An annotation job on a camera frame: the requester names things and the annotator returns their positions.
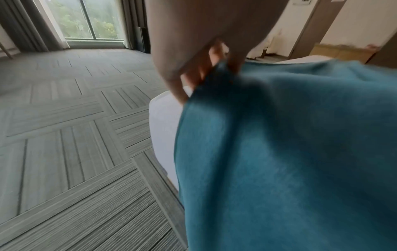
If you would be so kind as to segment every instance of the bed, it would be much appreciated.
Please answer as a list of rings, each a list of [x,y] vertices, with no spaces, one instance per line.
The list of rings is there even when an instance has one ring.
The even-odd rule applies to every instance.
[[[321,62],[332,58],[326,56],[308,56],[292,60],[278,62],[277,64],[301,64],[308,62]],[[184,87],[190,96],[192,90]],[[176,101],[169,91],[166,91],[150,101],[149,127],[153,148],[157,160],[166,170],[168,178],[178,187],[178,179],[174,164],[174,142],[182,106]]]

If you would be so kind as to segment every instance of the gray carpet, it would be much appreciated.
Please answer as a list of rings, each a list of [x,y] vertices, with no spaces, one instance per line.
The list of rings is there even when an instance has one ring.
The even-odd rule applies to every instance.
[[[152,148],[166,91],[148,54],[0,61],[0,251],[186,250],[184,209]]]

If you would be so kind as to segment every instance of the green foliage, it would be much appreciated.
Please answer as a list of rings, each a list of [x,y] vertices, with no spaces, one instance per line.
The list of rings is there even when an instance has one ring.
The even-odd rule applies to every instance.
[[[80,6],[70,4],[67,6],[59,0],[48,1],[63,35],[66,38],[92,38],[87,21]],[[118,38],[114,26],[117,19],[112,15],[112,6],[109,1],[98,4],[97,2],[85,1],[88,16],[97,38]]]

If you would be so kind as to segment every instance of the brown door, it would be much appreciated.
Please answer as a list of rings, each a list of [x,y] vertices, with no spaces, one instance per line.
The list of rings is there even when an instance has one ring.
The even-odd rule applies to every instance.
[[[321,42],[345,1],[318,0],[289,59],[309,56],[315,43]]]
[[[397,68],[397,33],[394,34],[367,64]]]

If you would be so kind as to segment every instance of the window pane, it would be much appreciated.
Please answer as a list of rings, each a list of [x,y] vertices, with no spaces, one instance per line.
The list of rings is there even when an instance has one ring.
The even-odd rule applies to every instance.
[[[121,39],[115,0],[84,0],[96,38]]]
[[[47,4],[66,38],[91,38],[79,0],[47,0]]]

